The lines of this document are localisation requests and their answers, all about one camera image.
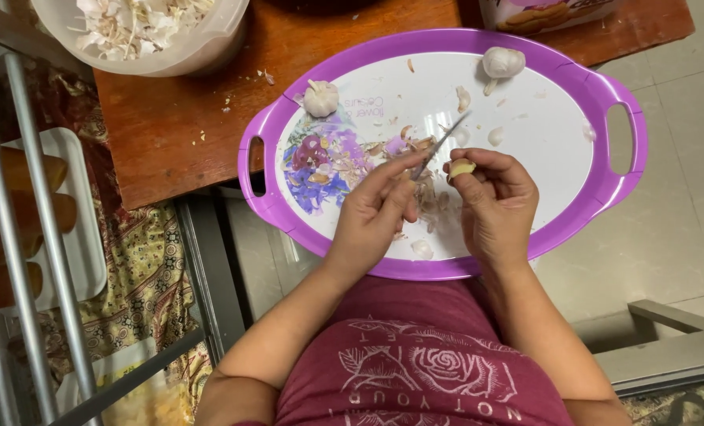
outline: knife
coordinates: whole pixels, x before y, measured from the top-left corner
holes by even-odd
[[[413,173],[410,175],[410,179],[417,180],[418,178],[420,178],[421,173],[423,173],[423,170],[425,170],[425,166],[427,166],[428,163],[434,158],[434,155],[436,155],[438,150],[442,148],[444,141],[447,140],[447,138],[452,134],[452,132],[457,129],[457,126],[460,126],[460,123],[465,120],[465,117],[469,116],[470,113],[470,110],[466,111],[466,113],[463,114],[462,117],[458,118],[457,121],[452,124],[452,127],[450,127],[447,132],[444,133],[444,136],[442,136],[442,138],[438,142],[436,142],[436,145],[431,147],[431,150],[429,151],[429,156],[426,157],[425,160],[423,160],[423,163],[413,169]]]

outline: floor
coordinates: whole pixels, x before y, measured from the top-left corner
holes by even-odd
[[[688,0],[697,32],[604,64],[641,103],[649,159],[635,191],[537,264],[550,297],[586,339],[632,327],[628,302],[652,299],[704,315],[704,0]],[[615,171],[628,169],[625,112],[608,117]],[[253,315],[288,293],[317,258],[229,200]]]

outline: white tray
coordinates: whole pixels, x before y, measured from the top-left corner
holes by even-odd
[[[81,302],[98,295],[107,282],[100,229],[94,213],[94,201],[81,141],[71,130],[62,127],[41,132],[39,137],[44,154],[60,157],[68,162],[68,174],[57,192],[70,195],[76,203],[76,223],[70,232],[63,234],[63,243],[76,299]],[[23,140],[10,141],[3,146],[23,149]],[[28,260],[41,266],[43,276],[41,294],[36,298],[36,310],[41,312],[59,306],[46,244],[43,243],[36,256]],[[9,316],[18,315],[14,306],[2,308],[0,312]]]

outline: oval tray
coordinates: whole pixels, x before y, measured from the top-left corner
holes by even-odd
[[[472,69],[475,70],[476,59],[496,45],[524,52],[526,70],[511,82],[500,83],[486,98],[481,94],[484,81],[478,74],[460,73],[464,73],[462,68],[467,68],[463,65],[469,62],[474,63]],[[412,58],[415,72],[408,69],[408,58]],[[379,74],[385,77],[376,78]],[[374,141],[384,132],[384,137],[398,135],[405,124],[412,124],[403,119],[423,123],[440,137],[441,133],[436,134],[438,130],[434,132],[435,124],[449,125],[459,115],[454,92],[456,84],[442,82],[444,76],[461,78],[459,83],[466,87],[468,77],[475,83],[468,87],[472,94],[470,107],[474,110],[466,124],[472,133],[470,146],[491,149],[486,143],[486,133],[497,123],[517,130],[514,134],[517,140],[503,142],[497,150],[515,155],[540,188],[540,205],[528,244],[529,259],[560,245],[594,217],[622,201],[641,178],[647,160],[647,126],[638,102],[622,84],[574,63],[545,45],[518,36],[462,28],[419,30],[375,39],[330,57],[305,73],[253,118],[242,137],[238,158],[239,181],[247,203],[263,220],[286,232],[309,251],[325,255],[338,218],[338,206],[324,204],[327,213],[314,215],[312,208],[308,210],[295,201],[298,198],[292,199],[286,179],[279,176],[281,170],[285,170],[286,161],[290,161],[291,150],[296,149],[298,129],[309,126],[304,118],[306,114],[292,101],[294,95],[304,93],[308,79],[327,80],[339,86],[339,111],[346,111],[346,114],[333,114],[331,117],[338,118],[328,122],[354,129],[352,141],[359,144]],[[420,89],[426,84],[427,90]],[[535,89],[541,92],[532,93]],[[358,100],[375,99],[366,97],[371,90],[385,92],[384,100],[374,100],[368,105],[370,108],[358,112]],[[398,90],[402,95],[395,95]],[[382,102],[392,103],[393,97],[403,99],[410,93],[414,94],[414,99],[405,99],[400,107],[395,105],[397,111],[411,112],[409,117],[400,114],[399,124],[391,114],[375,110]],[[540,107],[539,102],[547,103]],[[625,108],[633,139],[631,166],[623,175],[610,168],[607,138],[607,110],[616,104]],[[537,120],[537,125],[509,125],[511,120],[519,118],[528,118],[529,123]],[[597,134],[591,144],[587,144],[583,136],[586,120]],[[554,143],[548,142],[545,135]],[[249,180],[249,145],[255,136],[264,143],[264,196],[254,195]],[[449,148],[453,147],[454,144],[443,147],[437,160],[447,160]],[[337,191],[336,204],[341,202],[345,189],[348,190],[341,188],[341,195]],[[450,190],[445,183],[443,190]],[[434,260],[416,260],[410,243],[421,237],[432,238],[423,231],[425,227],[421,228],[410,229],[415,234],[412,239],[393,243],[387,257],[370,274],[405,280],[447,280],[480,273],[476,261],[466,255],[457,230],[454,234],[449,231],[448,238],[436,242]]]

